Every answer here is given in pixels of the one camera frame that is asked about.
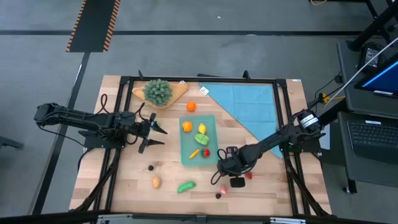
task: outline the gray carpet floor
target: gray carpet floor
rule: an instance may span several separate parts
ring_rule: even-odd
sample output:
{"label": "gray carpet floor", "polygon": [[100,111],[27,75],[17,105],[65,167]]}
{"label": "gray carpet floor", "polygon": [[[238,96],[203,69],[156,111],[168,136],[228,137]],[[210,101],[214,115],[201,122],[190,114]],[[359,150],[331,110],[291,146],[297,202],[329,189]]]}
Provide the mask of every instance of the gray carpet floor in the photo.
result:
{"label": "gray carpet floor", "polygon": [[[384,1],[373,2],[378,12],[386,8]],[[80,0],[0,0],[0,30],[69,30],[80,6]],[[123,0],[116,30],[363,30],[372,20],[361,3],[312,6],[307,0]],[[25,144],[23,151],[9,147],[0,151],[0,217],[25,215],[32,208],[54,139],[35,126],[35,107],[46,102],[67,103],[83,56],[65,52],[68,39],[0,35],[0,136]],[[299,78],[309,101],[340,71],[336,43],[341,39],[114,36],[109,52],[90,55],[75,109],[93,111],[103,75],[137,75],[139,69],[147,76],[207,73],[240,77],[249,70],[252,77]],[[325,92],[337,86],[332,83]],[[67,135],[83,140],[73,128]],[[65,140],[44,213],[68,210],[80,155],[81,147]],[[398,189],[358,183],[358,194],[347,195],[341,190],[346,185],[344,168],[324,165],[323,171],[335,215],[396,223]]]}

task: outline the orange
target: orange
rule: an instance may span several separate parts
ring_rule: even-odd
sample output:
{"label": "orange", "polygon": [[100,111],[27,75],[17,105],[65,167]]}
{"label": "orange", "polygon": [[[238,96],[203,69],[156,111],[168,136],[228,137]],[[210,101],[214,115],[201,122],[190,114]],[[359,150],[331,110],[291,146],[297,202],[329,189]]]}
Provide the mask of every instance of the orange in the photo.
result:
{"label": "orange", "polygon": [[196,104],[194,102],[192,102],[192,101],[187,103],[187,110],[188,111],[194,111],[196,107],[197,107]]}
{"label": "orange", "polygon": [[183,129],[185,132],[190,132],[190,131],[192,130],[192,123],[191,123],[191,121],[184,121],[184,122],[182,123],[182,129]]}

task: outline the wooden tabletop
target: wooden tabletop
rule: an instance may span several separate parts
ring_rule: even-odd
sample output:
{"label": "wooden tabletop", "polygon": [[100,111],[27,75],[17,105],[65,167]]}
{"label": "wooden tabletop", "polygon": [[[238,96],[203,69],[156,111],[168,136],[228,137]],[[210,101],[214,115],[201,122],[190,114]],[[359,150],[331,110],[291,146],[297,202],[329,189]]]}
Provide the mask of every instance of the wooden tabletop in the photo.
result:
{"label": "wooden tabletop", "polygon": [[[108,95],[106,108],[112,111],[118,92],[120,76],[106,75],[99,91],[96,109],[100,109],[100,96]],[[146,82],[134,82],[134,88],[144,86]],[[184,167],[180,161],[179,117],[184,115],[213,114],[216,117],[218,147],[241,147],[258,142],[253,135],[242,127],[210,96],[199,92],[199,83],[189,82],[190,89],[167,109],[158,110],[145,105],[142,115],[149,117],[156,113],[161,127],[168,135],[151,132],[149,137],[165,143],[163,146],[150,146],[143,154],[138,153],[141,143],[126,146],[121,153],[118,175],[113,195],[112,212],[130,213],[174,213],[174,214],[212,214],[212,215],[291,215],[289,191],[283,159],[278,159],[270,151],[266,152],[252,170],[252,180],[246,180],[246,186],[240,189],[231,188],[229,178],[222,177],[216,185],[210,184],[216,166]],[[303,87],[300,80],[287,80],[287,89],[292,112],[306,108]],[[282,90],[279,95],[284,114]],[[123,108],[126,94],[122,99]],[[188,112],[185,105],[194,101],[197,109]],[[132,96],[130,111],[138,109],[142,101]],[[95,149],[88,153],[81,162],[70,208],[76,208],[88,196],[98,182],[104,155],[104,149]],[[314,198],[327,212],[330,211],[329,200],[323,180],[319,161],[309,153],[301,154],[305,183]],[[162,180],[160,189],[152,187],[153,176]],[[197,186],[182,194],[177,193],[180,184],[194,181]],[[222,185],[227,186],[228,193],[220,199],[215,194]],[[104,201],[108,185],[105,186],[100,208]],[[300,191],[296,186],[299,211],[302,213]]]}

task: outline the light blue towel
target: light blue towel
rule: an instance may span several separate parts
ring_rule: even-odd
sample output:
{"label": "light blue towel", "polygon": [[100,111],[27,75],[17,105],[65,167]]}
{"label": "light blue towel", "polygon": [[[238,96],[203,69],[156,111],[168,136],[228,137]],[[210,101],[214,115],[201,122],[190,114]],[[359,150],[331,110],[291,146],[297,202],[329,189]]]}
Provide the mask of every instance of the light blue towel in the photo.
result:
{"label": "light blue towel", "polygon": [[[274,134],[277,120],[274,92],[270,85],[212,84],[200,83],[209,90],[209,95],[261,141]],[[282,158],[279,146],[271,152]]]}

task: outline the computer monitor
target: computer monitor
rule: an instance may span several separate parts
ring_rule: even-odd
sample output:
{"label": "computer monitor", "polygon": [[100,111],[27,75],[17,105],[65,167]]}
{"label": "computer monitor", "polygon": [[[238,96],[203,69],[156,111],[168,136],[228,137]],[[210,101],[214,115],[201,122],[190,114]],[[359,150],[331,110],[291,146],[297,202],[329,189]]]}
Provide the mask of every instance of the computer monitor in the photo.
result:
{"label": "computer monitor", "polygon": [[390,62],[380,71],[365,77],[355,84],[355,88],[373,91],[384,96],[398,96],[398,61]]}

